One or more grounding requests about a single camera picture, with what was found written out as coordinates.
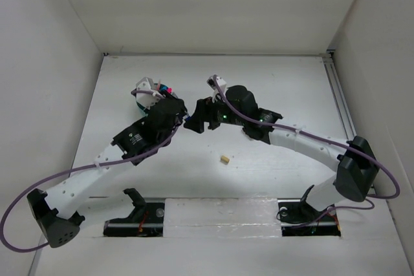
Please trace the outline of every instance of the white wall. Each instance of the white wall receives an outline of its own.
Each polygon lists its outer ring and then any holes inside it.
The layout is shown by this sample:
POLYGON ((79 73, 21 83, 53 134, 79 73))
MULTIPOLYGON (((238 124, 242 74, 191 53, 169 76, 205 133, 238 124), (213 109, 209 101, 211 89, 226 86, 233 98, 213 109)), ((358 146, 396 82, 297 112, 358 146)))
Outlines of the white wall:
MULTIPOLYGON (((335 53, 357 132, 396 174, 401 196, 390 200, 414 267, 414 0, 357 0, 335 53)), ((384 174, 378 192, 392 193, 384 174)))
MULTIPOLYGON (((27 186, 71 166, 100 62, 68 0, 0 0, 0 214, 27 186)), ((27 202, 6 234, 37 246, 27 202)), ((0 274, 27 275, 32 258, 0 245, 0 274)))
POLYGON ((353 0, 70 0, 102 52, 319 54, 353 0))

